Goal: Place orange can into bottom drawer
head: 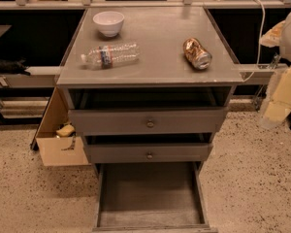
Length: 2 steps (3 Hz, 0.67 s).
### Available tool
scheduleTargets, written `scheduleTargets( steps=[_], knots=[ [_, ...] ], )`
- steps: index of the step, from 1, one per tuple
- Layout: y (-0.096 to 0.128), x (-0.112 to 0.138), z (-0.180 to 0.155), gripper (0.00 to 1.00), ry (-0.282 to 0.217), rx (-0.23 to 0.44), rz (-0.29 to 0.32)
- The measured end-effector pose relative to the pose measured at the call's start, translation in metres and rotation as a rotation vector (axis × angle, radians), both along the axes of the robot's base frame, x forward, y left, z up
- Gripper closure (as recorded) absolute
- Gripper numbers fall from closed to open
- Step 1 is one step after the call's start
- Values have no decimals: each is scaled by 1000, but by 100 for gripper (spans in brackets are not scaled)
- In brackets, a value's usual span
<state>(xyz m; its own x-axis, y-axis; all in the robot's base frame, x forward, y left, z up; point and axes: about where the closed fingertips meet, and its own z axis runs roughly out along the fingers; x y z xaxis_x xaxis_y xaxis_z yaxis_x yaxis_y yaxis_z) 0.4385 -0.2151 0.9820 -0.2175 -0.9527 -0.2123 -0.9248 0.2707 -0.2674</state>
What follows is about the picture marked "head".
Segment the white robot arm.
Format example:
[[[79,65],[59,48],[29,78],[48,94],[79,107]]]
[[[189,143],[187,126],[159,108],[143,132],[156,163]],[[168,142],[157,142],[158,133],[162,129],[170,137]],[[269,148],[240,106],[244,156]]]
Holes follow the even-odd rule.
[[[282,59],[291,63],[291,12],[262,36],[259,43],[268,48],[279,47]],[[272,129],[282,124],[291,113],[291,66],[276,70],[268,84],[260,109],[260,125]]]

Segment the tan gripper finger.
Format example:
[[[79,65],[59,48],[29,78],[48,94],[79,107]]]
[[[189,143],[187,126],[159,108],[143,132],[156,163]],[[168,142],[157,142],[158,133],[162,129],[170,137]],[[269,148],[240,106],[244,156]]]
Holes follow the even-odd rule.
[[[259,112],[259,123],[265,129],[273,129],[291,113],[291,66],[275,70],[266,94]]]
[[[285,21],[283,20],[276,24],[273,28],[271,28],[266,34],[264,34],[260,38],[259,43],[262,46],[268,48],[278,47],[284,23]]]

